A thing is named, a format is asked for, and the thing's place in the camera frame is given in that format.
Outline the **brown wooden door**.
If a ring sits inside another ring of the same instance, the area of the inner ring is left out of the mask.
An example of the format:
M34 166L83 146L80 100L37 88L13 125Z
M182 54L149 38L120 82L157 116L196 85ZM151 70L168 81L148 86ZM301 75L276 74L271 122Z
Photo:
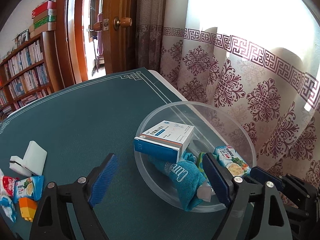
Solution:
M103 45L106 74L136 67L137 0L103 0Z

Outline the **wooden door frame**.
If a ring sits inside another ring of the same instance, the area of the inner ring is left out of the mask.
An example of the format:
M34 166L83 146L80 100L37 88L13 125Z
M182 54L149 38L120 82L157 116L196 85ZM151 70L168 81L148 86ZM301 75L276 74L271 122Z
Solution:
M83 15L84 0L56 0L56 50L65 87L88 80Z

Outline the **wooden bookshelf with books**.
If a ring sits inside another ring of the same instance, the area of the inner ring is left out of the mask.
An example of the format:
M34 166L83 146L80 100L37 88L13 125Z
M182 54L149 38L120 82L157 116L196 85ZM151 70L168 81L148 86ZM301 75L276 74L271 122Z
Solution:
M1 120L64 87L55 32L34 36L1 62Z

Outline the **teal table mat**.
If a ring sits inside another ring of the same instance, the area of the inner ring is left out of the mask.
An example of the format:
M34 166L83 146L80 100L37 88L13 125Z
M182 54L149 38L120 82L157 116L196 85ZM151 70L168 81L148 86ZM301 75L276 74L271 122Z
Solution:
M170 89L144 68L86 81L37 100L1 122L1 169L22 157L30 141L48 155L46 183L74 182L109 153L119 168L94 211L109 239L211 239L224 211L185 212L157 196L143 180L133 140L153 110L180 100L204 102L199 82Z

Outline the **clear plastic bowl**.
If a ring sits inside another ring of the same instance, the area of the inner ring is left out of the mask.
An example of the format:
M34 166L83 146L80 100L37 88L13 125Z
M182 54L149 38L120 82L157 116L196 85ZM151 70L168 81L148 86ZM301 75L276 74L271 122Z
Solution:
M257 164L255 148L248 133L236 120L220 109L199 102L172 102L148 114L136 134L140 135L163 120L194 127L194 135L187 149L196 157L201 152L213 152L217 146L230 145L249 167ZM140 175L154 194L168 204L181 208L172 181L149 162L148 156L136 151L135 161Z

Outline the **green packet in bowl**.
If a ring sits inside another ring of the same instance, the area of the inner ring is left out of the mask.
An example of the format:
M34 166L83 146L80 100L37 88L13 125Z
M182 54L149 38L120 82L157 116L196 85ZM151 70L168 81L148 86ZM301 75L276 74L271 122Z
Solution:
M204 171L204 168L203 168L203 157L206 155L205 152L200 152L198 157L197 157L197 161L196 161L196 166L197 168L199 169L200 173L204 176L204 178L207 179L207 175Z

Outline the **orange yellow toy brick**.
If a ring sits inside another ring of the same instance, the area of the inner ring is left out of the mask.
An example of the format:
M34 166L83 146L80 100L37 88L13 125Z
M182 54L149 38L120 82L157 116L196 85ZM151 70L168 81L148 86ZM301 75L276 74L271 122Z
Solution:
M22 218L26 221L33 222L37 209L37 202L30 198L23 197L18 200L18 203Z

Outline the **white sponge block black stripe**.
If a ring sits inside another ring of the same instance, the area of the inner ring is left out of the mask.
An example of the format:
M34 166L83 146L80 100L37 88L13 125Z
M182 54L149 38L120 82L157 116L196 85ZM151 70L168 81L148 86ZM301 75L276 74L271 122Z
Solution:
M41 176L46 162L47 151L37 142L30 141L23 157L22 166L32 174Z

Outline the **blue white medicine box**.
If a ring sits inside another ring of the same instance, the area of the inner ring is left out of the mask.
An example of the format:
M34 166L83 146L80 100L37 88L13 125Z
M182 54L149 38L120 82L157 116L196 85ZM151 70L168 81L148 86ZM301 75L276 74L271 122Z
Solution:
M163 120L134 138L136 152L177 163L194 135L194 126Z

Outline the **blue noodle snack packet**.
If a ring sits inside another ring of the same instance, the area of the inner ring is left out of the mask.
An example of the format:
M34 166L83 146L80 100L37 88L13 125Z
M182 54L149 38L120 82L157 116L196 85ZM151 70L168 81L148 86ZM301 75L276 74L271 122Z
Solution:
M217 162L234 177L249 175L251 168L232 146L217 146L213 152Z

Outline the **red white tissue packet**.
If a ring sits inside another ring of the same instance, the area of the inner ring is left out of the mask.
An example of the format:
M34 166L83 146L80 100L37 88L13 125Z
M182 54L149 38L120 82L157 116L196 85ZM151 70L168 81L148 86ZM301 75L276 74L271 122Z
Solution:
M0 170L0 195L12 198L15 193L16 181L18 181L18 178L5 176L2 170Z

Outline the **teal knit cloth pouch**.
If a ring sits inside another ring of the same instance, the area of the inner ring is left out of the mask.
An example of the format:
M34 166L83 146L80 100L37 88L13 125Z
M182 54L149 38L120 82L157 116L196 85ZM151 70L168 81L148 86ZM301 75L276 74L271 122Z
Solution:
M184 211L191 211L203 202L203 198L197 196L200 187L209 186L209 196L211 196L211 186L196 166L196 157L192 153L185 151L175 164L153 156L149 156L148 160L157 170L169 177L177 190Z

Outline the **patterned white maroon curtain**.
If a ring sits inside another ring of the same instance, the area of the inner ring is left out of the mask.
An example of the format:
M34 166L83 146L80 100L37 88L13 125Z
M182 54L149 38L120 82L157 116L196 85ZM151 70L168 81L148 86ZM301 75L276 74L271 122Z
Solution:
M261 168L319 186L319 24L302 0L137 0L136 50L237 121Z

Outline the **stacked boxes on bookshelf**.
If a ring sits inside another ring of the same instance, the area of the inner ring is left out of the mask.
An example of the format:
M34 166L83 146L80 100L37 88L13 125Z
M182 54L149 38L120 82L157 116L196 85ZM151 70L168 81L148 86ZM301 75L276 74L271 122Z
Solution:
M31 13L33 24L29 27L30 38L42 32L56 30L56 2L47 0Z

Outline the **brass wooden door knob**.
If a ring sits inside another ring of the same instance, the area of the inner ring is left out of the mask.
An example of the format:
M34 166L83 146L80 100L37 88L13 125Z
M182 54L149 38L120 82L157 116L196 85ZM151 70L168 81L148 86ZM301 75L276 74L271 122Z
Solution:
M115 30L118 30L119 28L128 28L132 25L132 18L130 17L115 17L113 20L113 27Z

